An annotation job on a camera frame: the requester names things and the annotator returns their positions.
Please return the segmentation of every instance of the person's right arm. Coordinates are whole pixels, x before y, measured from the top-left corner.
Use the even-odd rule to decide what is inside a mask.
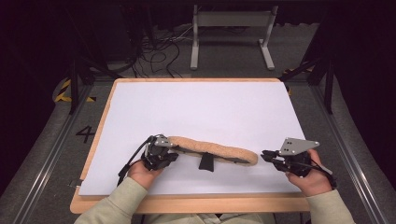
[[[314,149],[309,149],[308,153],[315,163],[321,165]],[[312,169],[304,178],[292,173],[286,173],[286,176],[306,196],[313,224],[355,223],[338,190],[332,189],[326,175],[321,171]]]

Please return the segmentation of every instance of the sleeve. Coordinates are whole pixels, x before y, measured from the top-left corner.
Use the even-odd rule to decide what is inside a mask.
[[[132,215],[147,191],[132,178],[125,178],[107,197],[78,217],[75,223],[131,223]]]
[[[355,223],[338,190],[307,197],[313,224]]]

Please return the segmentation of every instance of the table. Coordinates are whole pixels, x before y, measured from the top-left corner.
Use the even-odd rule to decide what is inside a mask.
[[[276,78],[125,78],[121,81],[137,82],[279,82]],[[102,118],[109,110],[109,101]],[[100,136],[104,127],[101,119],[96,135]],[[80,179],[85,179],[99,138],[95,136],[92,148],[84,165]],[[105,196],[79,196],[76,189],[70,210],[80,214],[94,206]],[[307,212],[309,205],[302,193],[237,193],[237,194],[193,194],[193,195],[149,195],[137,208],[137,214],[172,213],[262,213],[262,212]]]

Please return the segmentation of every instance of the white board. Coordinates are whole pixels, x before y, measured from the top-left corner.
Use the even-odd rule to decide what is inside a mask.
[[[184,136],[241,147],[259,156],[255,166],[180,155],[149,194],[296,192],[284,173],[265,162],[263,150],[279,150],[286,137],[304,139],[282,82],[116,82],[102,134],[79,195],[109,195],[118,172],[150,136]]]

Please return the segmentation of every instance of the white desk frame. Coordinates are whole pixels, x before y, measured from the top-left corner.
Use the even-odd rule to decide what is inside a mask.
[[[268,41],[274,26],[277,7],[271,11],[198,11],[194,6],[193,11],[193,42],[191,53],[191,70],[198,69],[199,26],[264,26],[266,27],[264,39],[259,39],[262,55],[269,70],[275,66],[268,50]]]

